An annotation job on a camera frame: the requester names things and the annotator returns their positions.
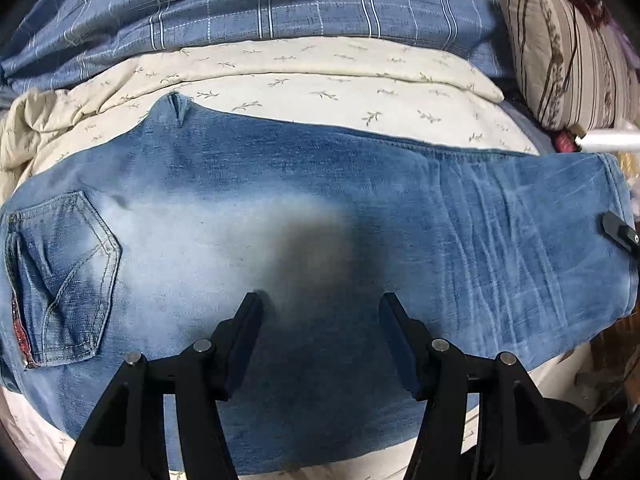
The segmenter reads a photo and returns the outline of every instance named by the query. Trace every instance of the striped pillow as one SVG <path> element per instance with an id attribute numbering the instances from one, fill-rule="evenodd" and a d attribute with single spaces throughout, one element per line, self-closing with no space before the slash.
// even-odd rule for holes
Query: striped pillow
<path id="1" fill-rule="evenodd" d="M 567 0 L 500 0 L 516 78 L 548 130 L 633 121 L 638 80 L 610 27 L 590 28 Z"/>

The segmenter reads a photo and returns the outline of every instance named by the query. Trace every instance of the bed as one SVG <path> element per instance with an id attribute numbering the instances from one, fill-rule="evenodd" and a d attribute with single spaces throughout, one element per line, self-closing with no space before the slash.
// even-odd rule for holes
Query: bed
<path id="1" fill-rule="evenodd" d="M 539 126 L 487 78 L 513 73 L 497 0 L 250 0 L 247 9 L 245 1 L 232 1 L 238 18 L 229 21 L 229 0 L 40 0 L 2 55 L 10 102 L 0 132 L 2 201 L 72 154 L 126 134 L 172 91 L 260 118 L 551 151 Z M 548 358 L 532 371 L 537 384 L 561 360 Z M 39 478 L 59 478 L 72 439 L 23 396 L 2 393 L 0 420 L 20 452 Z M 467 415 L 465 447 L 477 436 L 476 413 Z M 402 474 L 412 443 L 302 471 L 391 478 Z"/>

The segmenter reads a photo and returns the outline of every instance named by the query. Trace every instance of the blue jeans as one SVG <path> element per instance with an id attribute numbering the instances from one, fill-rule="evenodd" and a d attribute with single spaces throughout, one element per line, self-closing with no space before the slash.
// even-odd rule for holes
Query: blue jeans
<path id="1" fill-rule="evenodd" d="M 631 224 L 609 155 L 451 149 L 170 94 L 2 208 L 2 380 L 77 437 L 127 351 L 177 354 L 256 290 L 264 324 L 220 404 L 239 473 L 361 455 L 414 437 L 424 411 L 378 325 L 383 292 L 463 351 L 533 368 L 634 305 L 607 210 Z"/>

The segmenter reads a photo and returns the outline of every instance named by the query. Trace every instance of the pocket stitching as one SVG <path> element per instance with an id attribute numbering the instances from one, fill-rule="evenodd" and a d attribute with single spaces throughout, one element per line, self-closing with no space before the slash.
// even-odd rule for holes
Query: pocket stitching
<path id="1" fill-rule="evenodd" d="M 85 340 L 81 343 L 78 343 L 77 345 L 70 345 L 70 346 L 58 346 L 55 348 L 48 348 L 46 345 L 46 334 L 47 334 L 47 327 L 49 326 L 49 319 L 51 318 L 51 313 L 53 312 L 53 310 L 55 309 L 55 307 L 60 304 L 60 297 L 62 297 L 62 295 L 65 293 L 66 288 L 68 287 L 69 283 L 71 282 L 71 280 L 73 279 L 73 277 L 78 273 L 78 270 L 85 264 L 87 263 L 91 258 L 94 257 L 94 254 L 97 253 L 97 251 L 100 249 L 101 244 L 97 244 L 91 251 L 91 253 L 89 254 L 89 256 L 87 256 L 84 260 L 82 260 L 81 262 L 77 263 L 76 266 L 71 269 L 71 272 L 67 275 L 67 277 L 65 278 L 65 281 L 62 283 L 62 285 L 60 286 L 60 290 L 58 291 L 58 293 L 56 294 L 55 299 L 51 302 L 51 304 L 47 307 L 47 311 L 45 312 L 44 315 L 44 323 L 42 324 L 42 335 L 41 335 L 41 339 L 42 339 L 42 351 L 43 353 L 46 353 L 47 351 L 53 351 L 53 350 L 64 350 L 64 349 L 69 349 L 69 348 L 75 348 L 77 346 L 82 346 L 84 344 L 86 344 L 88 342 L 88 340 Z M 45 358 L 44 356 L 42 356 L 42 360 L 44 362 L 48 362 L 48 359 Z"/>
<path id="2" fill-rule="evenodd" d="M 43 323 L 43 330 L 42 330 L 42 352 L 33 352 L 33 348 L 31 349 L 32 358 L 37 356 L 38 361 L 41 363 L 40 365 L 50 364 L 58 361 L 76 362 L 86 356 L 90 356 L 95 352 L 95 349 L 97 348 L 97 341 L 100 341 L 100 337 L 96 338 L 94 335 L 96 322 L 98 321 L 98 317 L 101 317 L 102 322 L 106 321 L 106 314 L 108 314 L 106 307 L 108 306 L 109 303 L 111 303 L 110 297 L 107 298 L 108 301 L 106 303 L 104 301 L 104 296 L 105 296 L 104 282 L 107 275 L 109 274 L 111 276 L 110 287 L 114 285 L 113 282 L 115 278 L 115 273 L 118 267 L 118 261 L 120 259 L 120 255 L 118 252 L 121 249 L 117 241 L 113 237 L 113 234 L 111 234 L 111 232 L 109 231 L 109 228 L 107 227 L 105 222 L 102 220 L 100 215 L 98 215 L 97 211 L 94 209 L 94 206 L 88 201 L 88 199 L 84 195 L 84 192 L 82 192 L 81 190 L 74 191 L 66 194 L 65 196 L 49 200 L 48 202 L 41 205 L 27 208 L 25 210 L 18 211 L 18 212 L 12 212 L 8 215 L 8 225 L 10 227 L 11 232 L 15 232 L 19 234 L 20 229 L 18 229 L 17 227 L 18 224 L 25 223 L 25 222 L 31 223 L 33 219 L 37 219 L 38 222 L 44 222 L 44 219 L 39 217 L 60 208 L 69 208 L 71 211 L 73 211 L 74 207 L 76 208 L 76 211 L 78 212 L 78 214 L 82 217 L 84 224 L 87 225 L 89 229 L 91 229 L 91 231 L 94 233 L 94 236 L 98 240 L 98 244 L 91 250 L 90 255 L 87 258 L 85 258 L 82 262 L 74 266 L 74 268 L 71 270 L 69 275 L 65 278 L 65 281 L 61 286 L 60 290 L 56 294 L 56 299 L 51 303 L 51 305 L 47 307 L 47 311 L 45 313 L 45 319 Z M 94 225 L 94 223 L 97 223 L 100 226 L 100 231 L 101 231 L 100 234 L 102 234 L 102 237 L 96 231 L 96 226 Z M 75 276 L 78 273 L 78 270 L 84 264 L 86 264 L 91 258 L 95 256 L 95 253 L 97 253 L 97 251 L 100 248 L 104 250 L 107 256 L 107 261 L 104 266 L 102 279 L 100 281 L 100 288 L 98 290 L 98 305 L 97 305 L 97 308 L 95 309 L 95 315 L 94 315 L 94 319 L 92 320 L 92 325 L 91 325 L 90 333 L 88 334 L 88 338 L 85 339 L 83 342 L 75 345 L 47 348 L 45 344 L 45 335 L 47 332 L 46 329 L 49 325 L 50 316 L 53 312 L 53 306 L 59 304 L 59 298 L 62 296 L 62 294 L 68 287 L 68 284 L 70 283 L 73 276 Z M 8 247 L 6 243 L 5 243 L 5 259 L 6 259 L 5 267 L 10 275 L 12 290 L 15 293 L 14 282 L 16 281 L 16 275 L 13 272 L 12 265 L 8 264 L 9 262 L 11 262 L 12 264 L 15 264 L 15 261 L 14 261 L 14 258 L 12 258 L 10 251 L 8 251 Z M 73 356 L 64 356 L 59 358 L 46 357 L 47 353 L 49 352 L 64 351 L 72 348 L 79 348 L 82 346 L 86 346 L 87 350 L 85 352 L 78 353 Z"/>

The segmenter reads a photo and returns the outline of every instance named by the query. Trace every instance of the black clamp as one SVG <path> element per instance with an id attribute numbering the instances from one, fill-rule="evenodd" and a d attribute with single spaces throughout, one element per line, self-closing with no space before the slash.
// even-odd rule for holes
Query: black clamp
<path id="1" fill-rule="evenodd" d="M 180 355 L 147 361 L 130 352 L 92 411 L 62 480 L 169 480 L 163 396 L 174 394 L 182 460 L 189 480 L 237 480 L 217 400 L 240 386 L 262 324 L 262 301 L 244 297 Z"/>
<path id="2" fill-rule="evenodd" d="M 502 352 L 494 360 L 469 356 L 434 339 L 393 293 L 380 301 L 380 323 L 403 386 L 414 399 L 427 401 L 404 480 L 580 478 L 549 399 L 514 354 Z M 470 460 L 460 455 L 469 393 L 480 394 L 478 444 Z"/>
<path id="3" fill-rule="evenodd" d="M 624 220 L 613 211 L 607 211 L 602 215 L 602 228 L 605 234 L 626 249 L 636 261 L 640 261 L 640 236 Z"/>

